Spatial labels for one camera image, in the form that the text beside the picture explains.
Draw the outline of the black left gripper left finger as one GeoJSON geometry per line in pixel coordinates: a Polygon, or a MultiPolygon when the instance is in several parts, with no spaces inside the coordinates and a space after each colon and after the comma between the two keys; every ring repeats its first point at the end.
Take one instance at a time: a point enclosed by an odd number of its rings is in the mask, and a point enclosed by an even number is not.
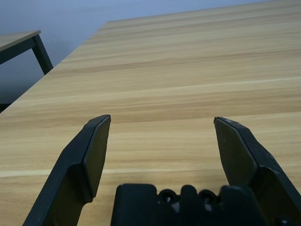
{"type": "Polygon", "coordinates": [[[96,197],[111,116],[89,120],[63,149],[31,208],[25,226],[75,226],[83,206],[96,197]]]}

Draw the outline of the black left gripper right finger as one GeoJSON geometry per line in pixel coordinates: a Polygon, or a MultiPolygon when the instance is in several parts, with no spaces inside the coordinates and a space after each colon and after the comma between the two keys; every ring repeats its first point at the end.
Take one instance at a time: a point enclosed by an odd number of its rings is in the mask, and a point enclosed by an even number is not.
{"type": "Polygon", "coordinates": [[[220,159],[231,186],[248,186],[272,226],[301,224],[301,195],[276,159],[239,122],[215,117],[220,159]]]}

